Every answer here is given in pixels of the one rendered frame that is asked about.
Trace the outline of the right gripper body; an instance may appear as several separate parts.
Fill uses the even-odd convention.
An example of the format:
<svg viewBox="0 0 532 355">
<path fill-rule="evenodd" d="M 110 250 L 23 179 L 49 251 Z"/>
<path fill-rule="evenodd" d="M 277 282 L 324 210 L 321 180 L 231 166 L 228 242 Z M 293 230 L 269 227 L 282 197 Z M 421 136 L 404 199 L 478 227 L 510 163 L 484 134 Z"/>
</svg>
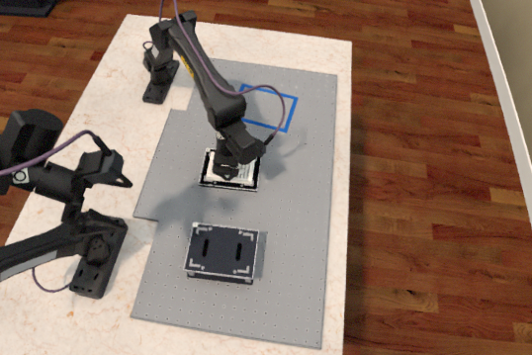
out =
<svg viewBox="0 0 532 355">
<path fill-rule="evenodd" d="M 60 221 L 71 225 L 71 236 L 82 226 L 86 188 L 94 186 L 84 176 L 101 173 L 105 155 L 102 150 L 83 152 L 75 170 L 48 161 L 45 169 L 50 172 L 42 173 L 35 188 L 34 194 L 65 204 Z"/>
</svg>

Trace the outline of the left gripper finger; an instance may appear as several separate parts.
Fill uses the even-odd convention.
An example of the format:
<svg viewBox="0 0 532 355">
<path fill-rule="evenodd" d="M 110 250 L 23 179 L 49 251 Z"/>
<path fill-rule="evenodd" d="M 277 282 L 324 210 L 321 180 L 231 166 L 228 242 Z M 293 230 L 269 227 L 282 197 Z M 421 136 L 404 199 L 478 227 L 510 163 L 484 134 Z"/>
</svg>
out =
<svg viewBox="0 0 532 355">
<path fill-rule="evenodd" d="M 229 174 L 231 174 L 231 176 L 229 176 L 229 177 L 225 177 L 225 175 L 229 175 L 229 174 L 221 174 L 221 173 L 214 173 L 214 172 L 213 172 L 213 174 L 221 176 L 224 181 L 230 181 L 232 178 L 238 176 L 238 172 L 239 172 L 239 169 L 230 168 L 230 173 Z"/>
</svg>

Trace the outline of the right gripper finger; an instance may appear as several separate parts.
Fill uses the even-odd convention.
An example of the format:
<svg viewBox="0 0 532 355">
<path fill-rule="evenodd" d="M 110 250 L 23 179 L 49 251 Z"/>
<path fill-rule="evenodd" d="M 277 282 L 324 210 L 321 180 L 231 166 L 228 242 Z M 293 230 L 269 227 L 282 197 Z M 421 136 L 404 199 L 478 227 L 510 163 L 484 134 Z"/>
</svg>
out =
<svg viewBox="0 0 532 355">
<path fill-rule="evenodd" d="M 122 180 L 123 182 L 117 180 L 117 181 L 110 181 L 110 182 L 105 182 L 101 184 L 120 187 L 120 188 L 128 188 L 128 189 L 130 189 L 133 186 L 133 182 L 131 182 L 123 173 L 122 175 L 120 175 L 119 179 Z"/>
<path fill-rule="evenodd" d="M 103 226 L 94 226 L 93 223 L 102 224 Z M 84 227 L 83 227 L 84 226 Z M 102 215 L 101 213 L 89 209 L 84 215 L 82 226 L 73 235 L 74 237 L 82 237 L 87 235 L 93 235 L 98 233 L 107 232 L 123 232 L 126 229 L 125 226 L 118 222 Z"/>
</svg>

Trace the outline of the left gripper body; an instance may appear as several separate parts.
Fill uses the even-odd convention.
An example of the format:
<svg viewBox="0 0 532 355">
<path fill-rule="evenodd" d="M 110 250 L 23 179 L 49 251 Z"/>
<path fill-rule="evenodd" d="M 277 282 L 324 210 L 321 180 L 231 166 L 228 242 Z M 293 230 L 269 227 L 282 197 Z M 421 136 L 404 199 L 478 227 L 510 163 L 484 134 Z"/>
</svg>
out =
<svg viewBox="0 0 532 355">
<path fill-rule="evenodd" d="M 253 138 L 256 141 L 256 145 L 260 149 L 260 152 L 262 152 L 263 141 L 254 136 Z M 222 165 L 228 165 L 228 166 L 222 166 Z M 216 150 L 214 154 L 212 170 L 214 173 L 229 174 L 230 167 L 237 168 L 238 161 L 235 159 L 232 153 L 228 150 L 226 145 L 217 140 L 217 146 L 216 146 Z"/>
</svg>

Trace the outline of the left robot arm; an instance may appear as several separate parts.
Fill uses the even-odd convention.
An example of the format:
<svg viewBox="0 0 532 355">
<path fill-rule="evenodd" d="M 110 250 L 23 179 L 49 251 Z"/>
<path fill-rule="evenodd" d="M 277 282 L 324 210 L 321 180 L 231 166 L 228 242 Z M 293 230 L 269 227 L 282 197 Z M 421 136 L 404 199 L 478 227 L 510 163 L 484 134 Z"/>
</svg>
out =
<svg viewBox="0 0 532 355">
<path fill-rule="evenodd" d="M 267 146 L 263 143 L 260 152 L 241 119 L 246 111 L 244 96 L 227 94 L 219 87 L 236 92 L 232 84 L 229 85 L 218 73 L 201 46 L 195 32 L 198 18 L 196 13 L 189 10 L 179 15 L 182 21 L 180 25 L 176 16 L 149 28 L 152 46 L 144 51 L 142 64 L 150 73 L 150 81 L 142 95 L 142 101 L 163 103 L 180 64 L 178 59 L 173 59 L 175 50 L 197 85 L 208 122 L 216 131 L 217 140 L 226 145 L 240 165 L 252 162 L 257 156 L 262 157 Z"/>
</svg>

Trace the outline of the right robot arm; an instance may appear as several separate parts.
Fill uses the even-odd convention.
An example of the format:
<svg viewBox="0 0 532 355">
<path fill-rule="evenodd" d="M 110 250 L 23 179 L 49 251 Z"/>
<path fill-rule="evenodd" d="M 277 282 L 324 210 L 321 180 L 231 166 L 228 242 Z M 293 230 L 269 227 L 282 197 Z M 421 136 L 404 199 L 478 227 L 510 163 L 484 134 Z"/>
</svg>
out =
<svg viewBox="0 0 532 355">
<path fill-rule="evenodd" d="M 63 127 L 60 118 L 41 109 L 13 111 L 0 134 L 0 170 L 21 165 L 52 150 Z M 125 162 L 123 158 L 115 149 L 110 149 L 101 173 L 84 178 L 93 185 L 119 180 Z M 45 163 L 46 160 L 0 176 L 0 196 L 7 194 L 10 185 L 33 193 L 42 173 L 50 172 L 45 169 Z M 71 225 L 62 222 L 43 233 L 0 246 L 0 283 L 47 262 L 78 254 L 81 259 L 69 290 L 96 297 L 121 233 L 74 237 L 69 235 L 70 230 Z"/>
</svg>

